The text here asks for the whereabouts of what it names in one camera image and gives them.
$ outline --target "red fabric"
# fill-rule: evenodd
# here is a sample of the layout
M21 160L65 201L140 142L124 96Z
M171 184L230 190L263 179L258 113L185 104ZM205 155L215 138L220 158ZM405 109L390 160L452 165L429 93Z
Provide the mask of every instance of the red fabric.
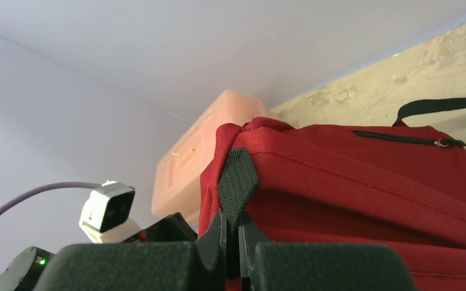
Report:
M255 118L217 130L201 175L201 236L221 205L231 149L246 147L260 185L247 211L282 242L381 243L419 290L466 290L466 151L355 136L352 130L438 140L432 127L311 125Z

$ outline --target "translucent plastic box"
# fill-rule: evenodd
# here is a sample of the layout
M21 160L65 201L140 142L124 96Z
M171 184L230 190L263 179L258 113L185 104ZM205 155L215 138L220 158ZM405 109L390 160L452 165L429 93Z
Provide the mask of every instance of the translucent plastic box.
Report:
M196 226L201 206L200 175L214 157L215 132L222 124L243 125L252 118L277 118L261 100L224 91L158 163L152 213L181 212Z

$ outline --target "black webbing strap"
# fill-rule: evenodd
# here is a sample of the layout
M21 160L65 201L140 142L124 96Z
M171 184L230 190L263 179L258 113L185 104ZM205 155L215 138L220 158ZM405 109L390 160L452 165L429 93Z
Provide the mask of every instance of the black webbing strap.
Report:
M218 183L220 203L228 221L227 274L240 276L238 226L252 194L258 187L258 176L246 148L230 150Z
M449 99L423 99L410 102L403 105L398 113L396 122L392 126L401 123L403 118L426 113L435 113L443 111L452 111L466 109L466 98L449 98Z

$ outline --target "concrete floor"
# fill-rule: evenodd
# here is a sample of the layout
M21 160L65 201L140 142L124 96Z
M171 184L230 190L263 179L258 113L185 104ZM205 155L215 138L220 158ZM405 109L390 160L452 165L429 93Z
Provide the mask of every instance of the concrete floor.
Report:
M294 127L391 125L417 99L466 97L466 24L273 109ZM466 143L466 109L414 116Z

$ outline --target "plastic container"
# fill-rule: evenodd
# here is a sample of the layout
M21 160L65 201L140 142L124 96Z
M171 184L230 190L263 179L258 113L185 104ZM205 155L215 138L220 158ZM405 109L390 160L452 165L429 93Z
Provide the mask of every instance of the plastic container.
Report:
M158 163L152 213L164 217L181 212L197 226L200 175L214 157L217 128L226 123L243 125L258 116L277 118L261 100L224 91Z

